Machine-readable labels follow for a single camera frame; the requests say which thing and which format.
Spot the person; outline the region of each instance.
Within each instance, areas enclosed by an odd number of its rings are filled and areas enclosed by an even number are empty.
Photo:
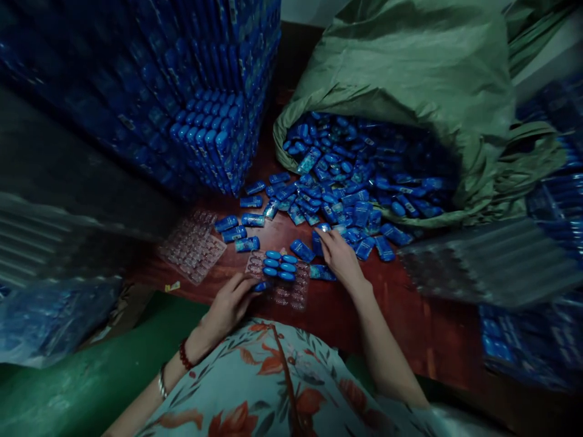
[[[319,338],[277,322],[243,320],[258,295],[250,293],[257,280],[236,274],[105,435],[445,435],[354,251],[337,231],[316,232],[324,260],[358,312],[376,398]]]

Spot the floral dress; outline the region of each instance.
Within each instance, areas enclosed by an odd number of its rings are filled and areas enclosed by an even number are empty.
[[[338,353],[304,330],[245,320],[138,432],[151,436],[441,436],[430,410],[372,398]]]

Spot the woman's right hand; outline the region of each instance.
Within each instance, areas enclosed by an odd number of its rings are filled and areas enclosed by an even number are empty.
[[[324,260],[350,295],[372,290],[370,282],[364,277],[354,250],[344,241],[337,230],[324,232],[315,228],[322,241]]]

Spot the empty blister pack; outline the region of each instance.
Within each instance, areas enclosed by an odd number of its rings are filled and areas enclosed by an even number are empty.
[[[308,303],[308,287],[310,285],[310,265],[303,261],[296,264],[295,281],[286,282],[284,280],[266,276],[263,273],[265,252],[253,251],[249,256],[249,261],[245,267],[245,272],[252,276],[268,281],[271,288],[266,290],[265,295],[268,300],[278,305],[290,306],[296,311],[305,311]]]
[[[202,282],[227,248],[210,234],[216,218],[210,211],[193,211],[157,249],[164,261],[195,285]]]

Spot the plastic wrap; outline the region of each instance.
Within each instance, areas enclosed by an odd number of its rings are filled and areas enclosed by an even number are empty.
[[[0,362],[43,368],[62,360],[107,320],[120,290],[121,278],[75,290],[12,291],[0,300]]]

